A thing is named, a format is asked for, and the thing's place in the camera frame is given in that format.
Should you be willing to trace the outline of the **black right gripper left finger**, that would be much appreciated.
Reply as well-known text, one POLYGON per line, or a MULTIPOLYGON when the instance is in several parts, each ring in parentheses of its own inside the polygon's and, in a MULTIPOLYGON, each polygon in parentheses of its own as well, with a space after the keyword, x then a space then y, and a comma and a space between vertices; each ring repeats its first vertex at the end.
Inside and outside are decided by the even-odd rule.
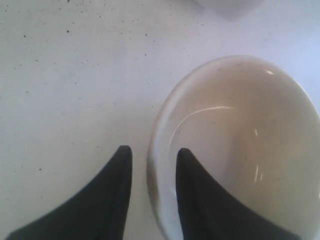
POLYGON ((77 194, 39 219, 11 232, 9 240, 121 240, 132 188, 132 150, 121 145, 77 194))

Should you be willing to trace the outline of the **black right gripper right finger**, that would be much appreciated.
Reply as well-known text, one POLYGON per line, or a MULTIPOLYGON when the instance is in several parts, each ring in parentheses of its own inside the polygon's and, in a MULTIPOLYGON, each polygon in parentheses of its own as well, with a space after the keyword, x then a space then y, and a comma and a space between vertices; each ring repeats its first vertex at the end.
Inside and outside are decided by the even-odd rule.
POLYGON ((228 193, 188 148, 176 159, 176 197, 185 240, 298 240, 228 193))

